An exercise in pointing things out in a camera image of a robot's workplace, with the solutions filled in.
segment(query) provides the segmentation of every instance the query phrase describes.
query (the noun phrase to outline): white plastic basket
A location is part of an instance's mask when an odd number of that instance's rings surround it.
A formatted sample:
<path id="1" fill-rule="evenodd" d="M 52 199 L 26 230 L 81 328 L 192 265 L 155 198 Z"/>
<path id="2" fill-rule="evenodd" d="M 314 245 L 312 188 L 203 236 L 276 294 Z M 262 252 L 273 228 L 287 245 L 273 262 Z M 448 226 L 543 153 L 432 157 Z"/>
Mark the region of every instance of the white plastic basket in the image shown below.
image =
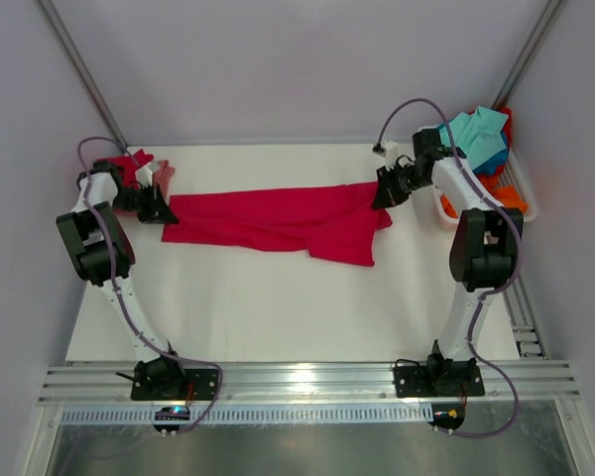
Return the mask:
<path id="1" fill-rule="evenodd" d="M 525 176 L 523 176 L 523 173 L 520 170 L 520 166 L 518 165 L 518 161 L 516 160 L 513 151 L 509 152 L 507 166 L 498 179 L 498 187 L 509 185 L 513 185 L 516 188 L 522 201 L 529 207 L 527 213 L 525 213 L 525 221 L 534 221 L 537 217 L 536 200 L 525 180 Z M 445 210 L 443 210 L 443 205 L 440 202 L 440 197 L 443 195 L 443 192 L 435 187 L 433 189 L 433 194 L 434 208 L 436 209 L 436 214 L 441 227 L 446 230 L 456 228 L 456 225 L 458 225 L 458 218 L 448 216 L 447 213 L 445 213 Z"/>

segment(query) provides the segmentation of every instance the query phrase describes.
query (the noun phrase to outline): gray floor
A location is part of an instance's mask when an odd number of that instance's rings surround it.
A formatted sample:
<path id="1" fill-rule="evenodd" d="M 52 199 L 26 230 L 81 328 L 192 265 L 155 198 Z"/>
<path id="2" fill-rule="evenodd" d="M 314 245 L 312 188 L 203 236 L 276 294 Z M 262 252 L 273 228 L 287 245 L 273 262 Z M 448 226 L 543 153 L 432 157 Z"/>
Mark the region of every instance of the gray floor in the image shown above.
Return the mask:
<path id="1" fill-rule="evenodd" d="M 463 429 L 489 430 L 511 403 L 467 406 Z M 426 423 L 315 424 L 201 428 L 176 439 L 152 438 L 109 461 L 108 454 L 145 437 L 137 426 L 60 429 L 47 476 L 156 475 L 576 475 L 553 402 L 527 402 L 516 426 L 472 440 L 433 433 Z M 78 440 L 78 451 L 72 451 Z"/>

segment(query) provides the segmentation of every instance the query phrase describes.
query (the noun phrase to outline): teal cloth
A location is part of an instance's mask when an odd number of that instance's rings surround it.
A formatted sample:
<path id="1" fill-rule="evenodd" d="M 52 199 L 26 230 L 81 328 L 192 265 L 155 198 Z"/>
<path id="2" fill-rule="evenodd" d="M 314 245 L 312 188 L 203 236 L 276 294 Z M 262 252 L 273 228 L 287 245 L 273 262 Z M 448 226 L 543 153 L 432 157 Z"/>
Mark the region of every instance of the teal cloth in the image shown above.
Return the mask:
<path id="1" fill-rule="evenodd" d="M 478 106 L 473 114 L 463 112 L 450 121 L 456 146 L 467 155 L 472 170 L 507 149 L 500 133 L 508 118 L 507 114 Z M 444 126 L 440 127 L 440 142 L 444 146 L 450 145 Z"/>

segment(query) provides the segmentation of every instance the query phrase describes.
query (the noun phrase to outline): white wall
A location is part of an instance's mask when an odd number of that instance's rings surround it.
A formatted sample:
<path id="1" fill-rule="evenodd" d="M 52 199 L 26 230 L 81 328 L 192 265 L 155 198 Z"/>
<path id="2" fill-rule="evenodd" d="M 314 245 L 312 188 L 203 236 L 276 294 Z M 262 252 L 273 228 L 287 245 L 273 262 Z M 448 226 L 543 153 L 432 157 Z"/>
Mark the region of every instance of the white wall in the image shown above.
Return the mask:
<path id="1" fill-rule="evenodd" d="M 134 145 L 370 142 L 415 96 L 489 105 L 543 3 L 56 0 Z"/>
<path id="2" fill-rule="evenodd" d="M 595 421 L 595 0 L 568 2 L 511 106 L 541 210 L 525 232 L 527 278 Z"/>
<path id="3" fill-rule="evenodd" d="M 76 199 L 74 145 L 104 133 L 34 2 L 0 0 L 0 476 L 22 462 L 76 317 L 55 217 Z"/>

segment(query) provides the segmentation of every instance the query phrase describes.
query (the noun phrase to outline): white table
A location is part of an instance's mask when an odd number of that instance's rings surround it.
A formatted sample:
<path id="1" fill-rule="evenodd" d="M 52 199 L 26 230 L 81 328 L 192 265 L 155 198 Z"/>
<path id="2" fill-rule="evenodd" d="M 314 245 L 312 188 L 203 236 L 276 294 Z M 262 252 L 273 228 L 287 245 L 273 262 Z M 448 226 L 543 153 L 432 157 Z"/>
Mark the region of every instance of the white table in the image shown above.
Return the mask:
<path id="1" fill-rule="evenodd" d="M 370 145 L 144 149 L 177 169 L 170 194 L 370 181 L 381 164 Z M 222 362 L 394 361 L 424 359 L 450 307 L 453 233 L 440 229 L 434 213 L 429 188 L 391 209 L 393 226 L 375 237 L 374 268 L 306 252 L 162 243 L 162 226 L 121 223 L 137 257 L 131 271 L 137 296 L 180 355 Z M 123 325 L 88 285 L 67 360 L 134 360 Z M 479 350 L 489 359 L 519 358 L 500 297 Z"/>

